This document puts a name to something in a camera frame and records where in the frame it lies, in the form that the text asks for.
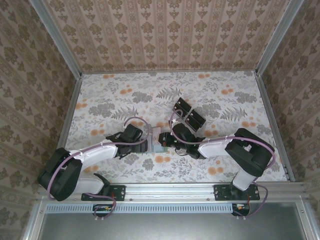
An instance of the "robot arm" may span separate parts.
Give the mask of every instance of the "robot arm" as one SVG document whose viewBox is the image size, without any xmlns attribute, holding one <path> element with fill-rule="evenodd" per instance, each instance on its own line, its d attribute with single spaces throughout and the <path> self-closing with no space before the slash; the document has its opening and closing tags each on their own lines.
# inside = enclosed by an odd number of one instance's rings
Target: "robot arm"
<svg viewBox="0 0 320 240">
<path fill-rule="evenodd" d="M 89 166 L 95 165 L 100 161 L 116 157 L 123 158 L 130 153 L 145 153 L 148 148 L 147 140 L 136 145 L 105 145 L 105 143 L 112 142 L 136 143 L 141 138 L 142 133 L 143 131 L 141 129 L 129 124 L 124 132 L 118 132 L 101 141 L 99 143 L 101 147 L 93 148 L 93 146 L 89 146 L 83 149 L 71 151 L 67 151 L 63 147 L 58 148 L 48 160 L 37 180 L 47 190 L 49 182 L 59 165 L 67 157 L 80 152 L 79 155 L 74 156 L 59 170 L 51 185 L 50 194 L 57 201 L 63 201 L 71 194 L 92 193 L 102 196 L 106 195 L 110 186 L 108 180 L 97 173 L 90 177 L 80 177 L 80 174 Z"/>
<path fill-rule="evenodd" d="M 190 143 L 201 142 L 205 139 L 204 137 L 195 137 L 183 123 L 176 124 L 172 130 L 180 139 Z M 92 146 L 89 146 L 72 151 L 59 148 L 48 160 L 37 180 L 45 189 L 48 189 L 49 182 L 58 166 L 67 157 L 80 152 L 79 155 L 74 156 L 59 170 L 52 183 L 50 194 L 57 201 L 63 201 L 71 194 L 92 193 L 106 196 L 110 183 L 103 176 L 95 173 L 91 177 L 83 177 L 83 174 L 80 177 L 80 174 L 84 169 L 100 161 L 116 157 L 120 157 L 121 159 L 130 153 L 145 153 L 148 149 L 147 140 L 143 143 L 130 146 L 122 144 L 105 145 L 105 143 L 111 142 L 136 143 L 142 136 L 142 133 L 142 130 L 129 124 L 124 132 L 108 136 L 100 142 L 101 147 L 92 148 Z M 234 136 L 257 140 L 274 151 L 268 143 L 244 128 L 238 129 Z M 233 196 L 246 194 L 247 188 L 256 178 L 263 174 L 272 157 L 266 148 L 258 144 L 236 139 L 206 142 L 200 145 L 184 144 L 171 135 L 170 132 L 164 132 L 159 135 L 158 141 L 163 147 L 184 149 L 194 159 L 230 155 L 241 166 L 241 170 L 236 174 L 230 185 L 230 192 Z"/>
<path fill-rule="evenodd" d="M 180 139 L 186 142 L 192 143 L 205 140 L 205 138 L 195 137 L 183 123 L 176 124 L 172 130 Z M 270 144 L 245 128 L 239 128 L 233 136 L 256 140 L 267 145 L 275 152 Z M 236 174 L 230 185 L 230 188 L 236 188 L 233 191 L 235 194 L 239 194 L 238 190 L 241 192 L 246 191 L 254 180 L 261 177 L 272 158 L 272 154 L 265 147 L 245 140 L 226 138 L 221 141 L 204 141 L 205 143 L 200 145 L 184 144 L 176 139 L 171 132 L 164 132 L 160 134 L 159 142 L 164 147 L 173 147 L 178 150 L 184 149 L 186 154 L 194 159 L 231 156 L 241 167 L 241 170 Z"/>
</svg>

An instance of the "cable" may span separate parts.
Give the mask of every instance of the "cable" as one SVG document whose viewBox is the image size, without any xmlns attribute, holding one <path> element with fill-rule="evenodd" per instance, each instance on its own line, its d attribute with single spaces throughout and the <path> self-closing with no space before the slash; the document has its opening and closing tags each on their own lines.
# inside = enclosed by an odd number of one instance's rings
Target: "cable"
<svg viewBox="0 0 320 240">
<path fill-rule="evenodd" d="M 268 198 L 268 194 L 269 194 L 269 191 L 268 189 L 265 187 L 265 186 L 262 186 L 256 182 L 253 182 L 254 185 L 260 187 L 260 188 L 263 188 L 265 190 L 265 196 L 260 204 L 260 206 L 253 212 L 253 213 L 250 213 L 249 215 L 247 216 L 243 216 L 240 212 L 238 211 L 233 211 L 234 213 L 238 214 L 239 216 L 243 217 L 243 218 L 250 218 L 252 217 L 253 215 L 255 215 L 257 212 L 259 212 L 261 210 L 261 208 L 263 207 L 263 205 L 266 203 L 267 201 L 267 198 Z"/>
<path fill-rule="evenodd" d="M 173 118 L 174 118 L 174 115 L 177 114 L 177 113 L 180 113 L 181 115 L 183 114 L 182 110 L 178 109 L 178 110 L 175 110 L 171 117 L 170 117 L 170 121 L 169 121 L 169 127 L 170 127 L 170 131 L 172 133 L 172 135 L 181 143 L 183 144 L 190 144 L 190 145 L 199 145 L 199 144 L 205 144 L 205 143 L 214 143 L 214 142 L 220 142 L 220 141 L 223 141 L 223 140 L 242 140 L 242 141 L 247 141 L 247 142 L 251 142 L 251 143 L 254 143 L 254 144 L 258 144 L 262 147 L 264 147 L 265 149 L 267 149 L 271 155 L 272 155 L 272 160 L 271 162 L 266 166 L 265 169 L 269 169 L 272 167 L 272 165 L 276 162 L 276 154 L 274 153 L 274 151 L 266 144 L 264 144 L 263 142 L 260 142 L 260 141 L 257 141 L 257 140 L 254 140 L 254 139 L 251 139 L 251 138 L 247 138 L 247 137 L 240 137 L 240 136 L 226 136 L 226 137 L 220 137 L 220 138 L 215 138 L 215 139 L 209 139 L 207 141 L 199 141 L 199 142 L 188 142 L 188 141 L 184 141 L 183 139 L 179 138 L 175 132 L 173 131 L 173 127 L 172 127 L 172 121 L 173 121 Z M 258 179 L 258 177 L 256 177 L 252 183 L 260 188 L 263 188 L 265 189 L 265 197 L 264 199 L 262 200 L 260 206 L 257 208 L 256 211 L 254 211 L 253 213 L 249 214 L 246 216 L 246 218 L 248 217 L 251 217 L 253 215 L 255 215 L 257 212 L 260 211 L 260 209 L 263 207 L 263 205 L 265 204 L 267 198 L 268 198 L 268 189 L 265 187 L 265 186 L 262 186 L 258 183 L 256 183 L 255 181 Z M 242 217 L 245 217 L 243 216 L 241 213 L 237 212 L 237 211 L 234 211 L 236 214 L 242 216 Z"/>
<path fill-rule="evenodd" d="M 266 166 L 265 169 L 268 169 L 270 168 L 276 161 L 276 155 L 274 153 L 274 151 L 269 147 L 267 146 L 266 144 L 264 144 L 263 142 L 260 142 L 260 141 L 257 141 L 257 140 L 254 140 L 254 139 L 251 139 L 251 138 L 247 138 L 247 137 L 241 137 L 241 136 L 226 136 L 226 137 L 220 137 L 220 138 L 215 138 L 215 139 L 209 139 L 207 141 L 196 141 L 196 142 L 189 142 L 189 141 L 185 141 L 185 140 L 182 140 L 181 138 L 179 138 L 175 132 L 173 131 L 173 127 L 172 127 L 172 120 L 174 118 L 174 115 L 177 114 L 177 113 L 183 113 L 182 110 L 178 109 L 176 111 L 174 111 L 170 117 L 170 121 L 169 121 L 169 127 L 170 127 L 170 131 L 172 133 L 172 135 L 181 143 L 183 144 L 190 144 L 190 145 L 199 145 L 199 144 L 206 144 L 206 143 L 214 143 L 214 142 L 220 142 L 222 140 L 242 140 L 242 141 L 247 141 L 247 142 L 251 142 L 251 143 L 254 143 L 254 144 L 258 144 L 262 147 L 264 147 L 265 149 L 267 149 L 271 155 L 272 155 L 272 161 L 269 163 L 269 165 Z"/>
<path fill-rule="evenodd" d="M 111 196 L 100 196 L 100 195 L 95 195 L 95 194 L 92 194 L 92 193 L 89 193 L 89 192 L 87 192 L 87 193 L 85 193 L 85 194 L 88 195 L 88 196 L 90 196 L 90 197 L 101 198 L 101 199 L 110 199 L 110 200 L 113 201 L 113 207 L 111 208 L 110 212 L 109 212 L 106 216 L 104 216 L 103 218 L 109 217 L 109 216 L 113 213 L 113 211 L 116 209 L 117 201 L 116 201 L 113 197 L 111 197 Z M 99 218 L 99 217 L 97 216 L 97 210 L 98 210 L 98 209 L 101 209 L 101 208 L 105 208 L 105 206 L 97 206 L 97 207 L 94 209 L 93 215 L 95 216 L 96 219 Z"/>
<path fill-rule="evenodd" d="M 144 119 L 141 118 L 141 117 L 132 116 L 132 117 L 129 117 L 129 118 L 124 122 L 124 126 L 125 126 L 126 123 L 127 123 L 129 120 L 131 120 L 131 119 L 139 119 L 139 120 L 141 120 L 141 121 L 143 121 L 143 122 L 145 123 L 146 128 L 147 128 L 147 135 L 146 135 L 145 139 L 143 139 L 143 140 L 141 140 L 141 141 L 138 141 L 138 142 L 131 142 L 131 143 L 129 143 L 129 142 L 105 142 L 105 143 L 103 143 L 103 144 L 99 143 L 99 144 L 97 144 L 97 145 L 93 145 L 93 146 L 91 146 L 91 147 L 89 147 L 89 148 L 86 148 L 86 149 L 84 149 L 84 150 L 78 151 L 78 152 L 76 152 L 76 153 L 68 156 L 68 157 L 67 157 L 65 160 L 63 160 L 62 163 L 57 167 L 57 169 L 54 171 L 54 173 L 53 173 L 53 175 L 52 175 L 52 177 L 51 177 L 51 179 L 50 179 L 50 181 L 49 181 L 49 184 L 48 184 L 48 187 L 47 187 L 47 190 L 46 190 L 46 195 L 47 195 L 48 199 L 49 199 L 49 200 L 55 200 L 55 198 L 51 197 L 51 195 L 50 195 L 50 191 L 51 191 L 52 184 L 53 184 L 53 182 L 54 182 L 54 180 L 55 180 L 55 178 L 56 178 L 59 170 L 60 170 L 68 161 L 70 161 L 72 158 L 74 158 L 74 157 L 76 157 L 76 156 L 78 156 L 78 155 L 80 155 L 80 154 L 84 154 L 84 153 L 86 153 L 86 152 L 88 152 L 88 151 L 90 151 L 90 150 L 92 150 L 92 149 L 102 148 L 102 147 L 108 146 L 108 145 L 127 145 L 127 146 L 133 146 L 133 145 L 139 145 L 139 144 L 143 143 L 144 141 L 146 141 L 147 138 L 148 138 L 148 136 L 149 136 L 149 134 L 150 134 L 150 127 L 149 127 L 149 124 L 147 123 L 147 121 L 144 120 Z"/>
</svg>

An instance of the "wall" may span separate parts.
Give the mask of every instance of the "wall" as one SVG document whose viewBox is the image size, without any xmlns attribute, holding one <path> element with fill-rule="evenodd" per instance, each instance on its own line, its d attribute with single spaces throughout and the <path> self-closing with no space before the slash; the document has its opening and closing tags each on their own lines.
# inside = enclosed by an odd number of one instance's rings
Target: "wall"
<svg viewBox="0 0 320 240">
<path fill-rule="evenodd" d="M 75 79 L 27 0 L 0 1 L 0 239 L 17 239 Z"/>
<path fill-rule="evenodd" d="M 288 0 L 45 0 L 82 72 L 254 69 Z"/>
<path fill-rule="evenodd" d="M 320 0 L 305 0 L 262 75 L 295 177 L 320 216 Z"/>
</svg>

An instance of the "floral patterned surface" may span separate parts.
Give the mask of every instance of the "floral patterned surface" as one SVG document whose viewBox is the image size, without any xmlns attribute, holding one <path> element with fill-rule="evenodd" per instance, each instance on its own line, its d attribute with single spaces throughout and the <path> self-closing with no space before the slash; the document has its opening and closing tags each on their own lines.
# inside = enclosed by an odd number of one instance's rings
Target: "floral patterned surface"
<svg viewBox="0 0 320 240">
<path fill-rule="evenodd" d="M 168 118 L 179 97 L 206 118 L 196 134 L 208 138 L 234 134 L 246 128 L 272 146 L 274 137 L 252 71 L 164 72 L 90 74 L 82 76 L 82 87 L 66 147 L 80 149 L 123 130 L 132 116 L 168 132 Z M 144 131 L 144 124 L 131 122 Z M 260 181 L 286 181 L 278 151 L 275 165 Z M 113 183 L 229 182 L 240 169 L 230 156 L 192 159 L 167 153 L 132 153 L 86 168 Z"/>
</svg>

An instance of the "gray panel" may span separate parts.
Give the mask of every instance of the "gray panel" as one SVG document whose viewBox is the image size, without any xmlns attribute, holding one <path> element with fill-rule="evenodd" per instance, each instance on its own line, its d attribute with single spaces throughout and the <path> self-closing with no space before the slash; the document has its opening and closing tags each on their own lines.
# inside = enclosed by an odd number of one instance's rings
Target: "gray panel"
<svg viewBox="0 0 320 240">
<path fill-rule="evenodd" d="M 295 203 L 267 203 L 246 220 L 224 213 L 46 214 L 41 240 L 304 240 Z"/>
</svg>

